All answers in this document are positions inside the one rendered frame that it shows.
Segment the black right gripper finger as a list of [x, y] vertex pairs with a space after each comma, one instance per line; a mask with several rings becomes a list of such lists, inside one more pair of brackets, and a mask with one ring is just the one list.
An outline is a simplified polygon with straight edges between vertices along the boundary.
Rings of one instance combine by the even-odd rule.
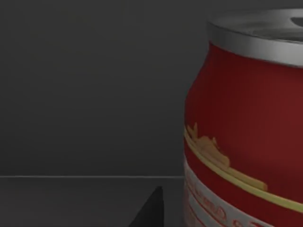
[[155, 188], [128, 227], [164, 227], [164, 199], [161, 186]]

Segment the red and white can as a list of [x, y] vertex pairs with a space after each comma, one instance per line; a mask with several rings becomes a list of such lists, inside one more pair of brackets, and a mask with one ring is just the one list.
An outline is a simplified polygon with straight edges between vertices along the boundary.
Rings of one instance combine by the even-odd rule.
[[187, 93], [185, 227], [303, 227], [303, 9], [227, 12]]

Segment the grey cabinet with dark inside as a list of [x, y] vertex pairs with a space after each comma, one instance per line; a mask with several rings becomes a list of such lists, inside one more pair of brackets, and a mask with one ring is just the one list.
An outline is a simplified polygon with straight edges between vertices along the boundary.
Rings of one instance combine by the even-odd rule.
[[183, 227], [186, 93], [209, 15], [303, 0], [0, 0], [0, 227]]

